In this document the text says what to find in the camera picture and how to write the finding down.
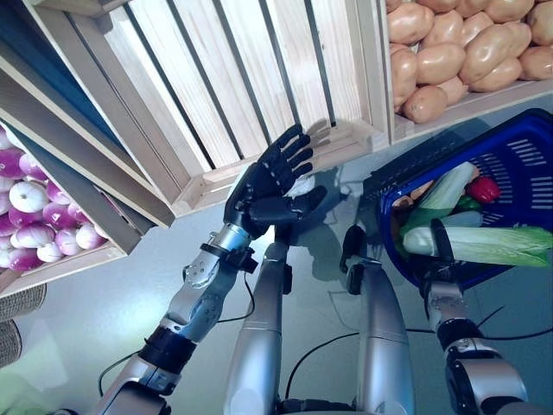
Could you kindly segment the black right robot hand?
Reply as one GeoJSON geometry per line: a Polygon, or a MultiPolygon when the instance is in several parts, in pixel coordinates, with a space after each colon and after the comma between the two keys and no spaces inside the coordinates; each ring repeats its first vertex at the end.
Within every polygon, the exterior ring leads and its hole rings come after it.
{"type": "Polygon", "coordinates": [[[452,283],[455,281],[455,260],[446,227],[439,219],[433,219],[429,229],[437,249],[437,256],[426,260],[423,280],[428,283],[435,281],[452,283]]]}

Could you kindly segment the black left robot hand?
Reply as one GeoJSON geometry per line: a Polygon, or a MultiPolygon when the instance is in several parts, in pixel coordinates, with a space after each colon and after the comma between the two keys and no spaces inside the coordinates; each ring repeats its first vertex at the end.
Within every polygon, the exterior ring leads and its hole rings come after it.
{"type": "Polygon", "coordinates": [[[300,124],[289,127],[241,176],[226,200],[223,221],[257,239],[270,226],[296,223],[314,212],[327,195],[325,187],[287,195],[313,169],[309,144],[300,124]]]}

